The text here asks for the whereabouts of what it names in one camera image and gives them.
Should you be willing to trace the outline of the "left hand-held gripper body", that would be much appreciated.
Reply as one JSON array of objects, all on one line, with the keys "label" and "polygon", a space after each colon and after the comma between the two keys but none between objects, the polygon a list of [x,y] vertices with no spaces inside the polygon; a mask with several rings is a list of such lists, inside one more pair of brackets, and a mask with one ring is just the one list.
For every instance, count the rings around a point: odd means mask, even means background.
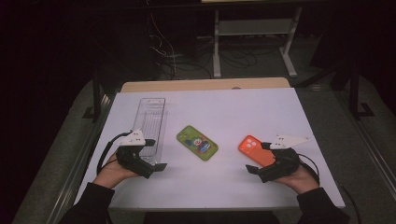
[{"label": "left hand-held gripper body", "polygon": [[145,147],[146,138],[141,130],[135,130],[122,138],[116,152],[119,165],[137,175],[149,178],[154,172],[154,166],[140,157]]}]

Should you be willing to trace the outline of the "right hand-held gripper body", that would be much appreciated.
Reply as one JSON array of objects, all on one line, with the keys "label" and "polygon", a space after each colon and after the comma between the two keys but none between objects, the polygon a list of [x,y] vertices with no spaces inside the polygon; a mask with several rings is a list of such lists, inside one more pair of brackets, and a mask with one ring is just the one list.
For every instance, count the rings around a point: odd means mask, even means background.
[{"label": "right hand-held gripper body", "polygon": [[293,147],[309,141],[309,137],[278,134],[269,149],[273,152],[276,161],[258,171],[262,182],[273,181],[296,172],[300,166],[300,158]]}]

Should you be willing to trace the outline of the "orange phone case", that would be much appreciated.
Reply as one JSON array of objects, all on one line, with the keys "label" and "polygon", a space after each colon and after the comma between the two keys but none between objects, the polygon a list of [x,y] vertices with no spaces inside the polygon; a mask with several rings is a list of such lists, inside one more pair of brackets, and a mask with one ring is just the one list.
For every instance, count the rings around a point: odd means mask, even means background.
[{"label": "orange phone case", "polygon": [[247,135],[244,138],[238,150],[262,167],[269,166],[276,161],[273,152],[263,148],[262,142],[252,135]]}]

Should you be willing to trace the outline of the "clear plastic bin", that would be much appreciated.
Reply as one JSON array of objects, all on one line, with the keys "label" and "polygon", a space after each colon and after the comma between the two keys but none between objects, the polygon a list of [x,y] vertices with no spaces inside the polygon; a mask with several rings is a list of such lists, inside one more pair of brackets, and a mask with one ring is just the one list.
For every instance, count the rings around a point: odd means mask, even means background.
[{"label": "clear plastic bin", "polygon": [[164,98],[142,98],[134,120],[133,130],[141,130],[146,139],[155,140],[153,146],[145,146],[139,153],[151,165],[161,162],[167,116],[165,103]]}]

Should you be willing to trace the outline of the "green phone case clown print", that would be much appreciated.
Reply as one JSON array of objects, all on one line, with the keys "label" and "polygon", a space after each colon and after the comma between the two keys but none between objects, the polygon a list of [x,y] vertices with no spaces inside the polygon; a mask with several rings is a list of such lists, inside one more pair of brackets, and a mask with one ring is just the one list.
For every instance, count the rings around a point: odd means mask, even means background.
[{"label": "green phone case clown print", "polygon": [[202,161],[209,161],[219,150],[217,143],[191,125],[177,134],[177,141]]}]

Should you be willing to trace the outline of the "person's right hand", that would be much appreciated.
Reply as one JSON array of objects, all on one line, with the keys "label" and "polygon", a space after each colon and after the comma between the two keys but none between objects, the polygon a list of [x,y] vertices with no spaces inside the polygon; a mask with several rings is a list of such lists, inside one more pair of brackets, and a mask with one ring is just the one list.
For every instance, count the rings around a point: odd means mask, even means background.
[{"label": "person's right hand", "polygon": [[276,183],[286,185],[297,194],[303,194],[310,190],[319,188],[319,183],[302,165],[300,165],[297,171],[291,175],[276,179]]}]

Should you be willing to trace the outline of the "person's left hand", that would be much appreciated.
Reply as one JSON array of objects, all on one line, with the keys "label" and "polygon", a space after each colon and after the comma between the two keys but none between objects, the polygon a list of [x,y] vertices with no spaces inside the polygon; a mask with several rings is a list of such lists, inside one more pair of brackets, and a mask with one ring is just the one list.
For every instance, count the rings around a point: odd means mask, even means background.
[{"label": "person's left hand", "polygon": [[116,154],[113,154],[92,183],[114,189],[120,182],[131,177],[137,177],[137,174],[119,165]]}]

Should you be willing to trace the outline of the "black metal stand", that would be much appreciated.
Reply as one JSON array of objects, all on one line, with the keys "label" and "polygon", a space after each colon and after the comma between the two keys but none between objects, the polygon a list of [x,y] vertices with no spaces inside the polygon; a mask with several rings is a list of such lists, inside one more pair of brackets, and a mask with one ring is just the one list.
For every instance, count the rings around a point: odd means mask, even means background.
[{"label": "black metal stand", "polygon": [[360,74],[358,66],[351,65],[351,76],[349,81],[349,110],[355,120],[365,117],[373,117],[375,114],[366,103],[359,102]]},{"label": "black metal stand", "polygon": [[102,88],[99,83],[98,77],[92,79],[92,106],[88,106],[83,114],[84,119],[92,119],[93,122],[99,120],[102,113]]}]

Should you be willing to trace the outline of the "grey metal desk frame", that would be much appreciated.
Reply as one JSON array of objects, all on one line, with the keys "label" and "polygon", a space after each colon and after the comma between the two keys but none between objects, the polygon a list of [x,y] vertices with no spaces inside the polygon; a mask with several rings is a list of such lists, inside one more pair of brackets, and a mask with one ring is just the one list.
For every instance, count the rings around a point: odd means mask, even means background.
[{"label": "grey metal desk frame", "polygon": [[214,52],[213,76],[221,77],[219,62],[219,38],[232,35],[286,35],[287,39],[278,50],[290,77],[297,77],[297,72],[289,56],[290,47],[297,30],[302,8],[297,7],[290,19],[260,19],[224,21],[219,18],[219,11],[215,11],[214,22]]}]

